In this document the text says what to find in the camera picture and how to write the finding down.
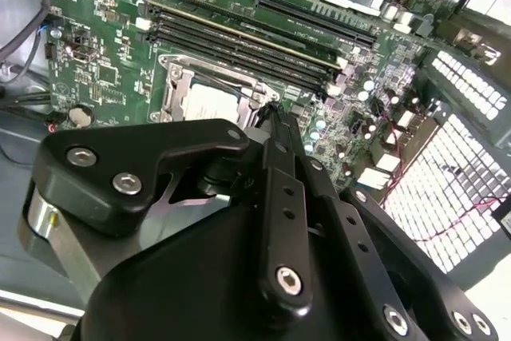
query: motherboard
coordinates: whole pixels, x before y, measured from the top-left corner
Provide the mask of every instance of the motherboard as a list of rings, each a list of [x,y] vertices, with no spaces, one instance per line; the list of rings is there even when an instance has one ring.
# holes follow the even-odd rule
[[[58,128],[213,117],[245,128],[278,101],[341,190],[386,151],[376,141],[410,135],[386,125],[421,115],[417,69],[428,50],[451,50],[434,27],[458,1],[53,0]],[[379,167],[385,181],[396,166]]]

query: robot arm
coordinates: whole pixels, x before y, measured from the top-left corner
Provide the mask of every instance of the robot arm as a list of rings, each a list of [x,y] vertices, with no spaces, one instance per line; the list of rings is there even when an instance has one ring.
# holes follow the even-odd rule
[[[164,182],[170,214],[230,205],[141,252]],[[20,228],[87,303],[73,340],[498,339],[362,189],[339,198],[278,105],[248,136],[222,120],[51,135]]]

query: ventilation grille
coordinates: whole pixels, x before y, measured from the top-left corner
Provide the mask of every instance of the ventilation grille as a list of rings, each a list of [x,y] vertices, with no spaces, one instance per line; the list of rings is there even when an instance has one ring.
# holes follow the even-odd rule
[[[433,67],[456,87],[488,120],[493,120],[507,105],[508,100],[471,69],[450,56],[439,52]]]
[[[490,215],[499,200],[468,211],[510,190],[508,175],[452,115],[391,192],[385,210],[447,273],[500,228]]]

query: pcie slot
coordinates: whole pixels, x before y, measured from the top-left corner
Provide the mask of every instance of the pcie slot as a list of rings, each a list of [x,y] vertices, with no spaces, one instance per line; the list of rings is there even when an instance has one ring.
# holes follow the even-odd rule
[[[312,92],[321,92],[324,81],[317,77],[305,76],[292,69],[282,67],[269,61],[261,60],[251,55],[246,55],[235,50],[217,46],[206,38],[192,37],[188,32],[170,29],[162,26],[154,32],[152,38],[165,42],[172,47],[183,50],[197,57],[205,57],[224,64],[230,68],[237,68],[253,74],[284,81],[309,89]]]
[[[306,61],[300,57],[292,57],[289,54],[279,52],[257,42],[242,39],[237,34],[216,30],[212,27],[204,26],[200,23],[168,13],[162,13],[160,18],[161,25],[187,32],[196,38],[206,38],[211,41],[211,43],[216,44],[219,47],[225,47],[228,50],[235,50],[236,52],[259,57],[261,60],[273,62],[276,65],[293,69],[294,71],[305,75],[313,72],[323,78],[331,77],[330,71],[326,70],[324,67],[316,65],[310,61]]]
[[[283,15],[342,40],[354,42],[358,46],[370,49],[376,43],[376,37],[367,31],[352,27],[328,16],[317,14],[284,0],[255,0],[255,7],[259,10]]]
[[[229,20],[236,21],[239,24],[239,28],[241,30],[244,30],[242,25],[245,23],[249,26],[255,27],[262,31],[267,31],[268,33],[280,36],[281,38],[288,40],[289,42],[293,42],[293,47],[296,46],[302,46],[307,52],[313,52],[315,51],[318,54],[321,54],[325,57],[331,57],[332,61],[335,61],[337,58],[337,53],[326,47],[322,46],[319,43],[311,42],[310,40],[301,38],[300,36],[296,36],[294,34],[291,34],[285,30],[281,30],[279,28],[275,28],[274,26],[269,26],[267,24],[264,24],[262,22],[259,22],[257,20],[247,18],[243,15],[235,14],[234,12],[231,12],[230,10],[224,10],[222,8],[219,8],[217,6],[214,6],[211,3],[204,3],[200,2],[198,0],[171,0],[171,2],[175,2],[173,8],[179,8],[184,7],[186,9],[190,9],[191,7],[194,9],[194,13],[203,14],[206,17],[212,17],[214,15],[221,15],[225,18],[228,18]],[[149,4],[151,5],[158,5],[161,8],[163,5],[159,3],[158,0],[149,0]]]

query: red wire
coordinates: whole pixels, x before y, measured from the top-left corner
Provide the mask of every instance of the red wire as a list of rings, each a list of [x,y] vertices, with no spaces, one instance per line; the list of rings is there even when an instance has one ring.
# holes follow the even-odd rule
[[[416,243],[426,243],[428,241],[431,241],[432,239],[436,239],[437,237],[439,236],[442,236],[442,235],[445,235],[448,231],[450,231],[451,229],[453,229],[456,225],[460,224],[461,221],[469,214],[471,213],[474,209],[479,209],[479,208],[486,208],[486,207],[489,207],[490,205],[492,205],[493,203],[495,203],[496,201],[502,201],[503,199],[505,199],[504,197],[493,197],[493,196],[487,196],[487,197],[483,197],[481,199],[481,202],[479,203],[476,203],[472,206],[472,208],[470,208],[469,210],[467,211],[464,211],[455,221],[453,221],[449,227],[445,228],[445,229],[442,229],[440,232],[436,232],[434,235],[432,236],[429,236],[425,239],[412,239],[413,241],[415,241]]]

